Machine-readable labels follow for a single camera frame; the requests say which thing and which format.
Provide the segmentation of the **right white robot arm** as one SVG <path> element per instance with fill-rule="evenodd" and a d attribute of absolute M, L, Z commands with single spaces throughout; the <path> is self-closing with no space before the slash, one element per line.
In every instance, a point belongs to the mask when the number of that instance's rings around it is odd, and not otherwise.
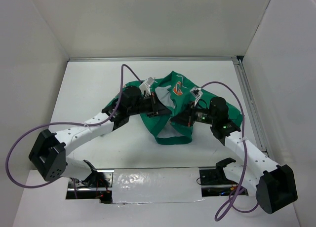
<path fill-rule="evenodd" d="M 209 124 L 213 136 L 246 162 L 238 164 L 233 158 L 217 162 L 214 178 L 218 182 L 238 183 L 243 178 L 241 186 L 250 196 L 256 197 L 259 206 L 268 214 L 295 202 L 298 194 L 293 170 L 288 165 L 280 166 L 263 154 L 242 135 L 241 129 L 229 119 L 228 112 L 225 99 L 214 97 L 210 100 L 209 108 L 190 103 L 171 121 L 187 127 L 195 122 Z"/>

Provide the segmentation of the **green zip jacket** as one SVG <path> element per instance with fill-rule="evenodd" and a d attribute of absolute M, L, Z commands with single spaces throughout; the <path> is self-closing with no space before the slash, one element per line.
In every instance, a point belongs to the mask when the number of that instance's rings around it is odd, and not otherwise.
<path fill-rule="evenodd" d="M 155 92 L 158 99 L 171 110 L 170 115 L 147 117 L 145 114 L 139 114 L 148 131 L 154 136 L 156 142 L 161 145 L 182 145 L 188 144 L 193 140 L 193 126 L 185 127 L 173 123 L 170 119 L 195 101 L 194 96 L 190 93 L 193 87 L 198 87 L 188 78 L 172 71 L 164 78 L 155 79 L 151 86 L 151 92 Z M 139 87 L 141 81 L 131 81 L 123 86 Z M 198 102 L 198 107 L 209 108 L 209 102 L 213 97 L 218 97 L 204 89 L 201 89 L 203 95 Z M 235 106 L 226 102 L 229 107 L 229 119 L 231 119 L 239 128 L 242 124 L 242 113 Z"/>

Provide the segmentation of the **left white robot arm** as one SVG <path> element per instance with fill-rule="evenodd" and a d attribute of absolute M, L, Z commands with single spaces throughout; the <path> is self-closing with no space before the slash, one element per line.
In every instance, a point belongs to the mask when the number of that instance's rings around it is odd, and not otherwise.
<path fill-rule="evenodd" d="M 66 177 L 92 187 L 104 175 L 88 160 L 76 160 L 69 154 L 89 141 L 122 127 L 128 123 L 130 116 L 136 114 L 164 116 L 171 114 L 171 110 L 155 92 L 147 94 L 137 86 L 128 86 L 117 99 L 83 125 L 54 133 L 49 129 L 41 131 L 30 151 L 29 160 L 47 182 Z"/>

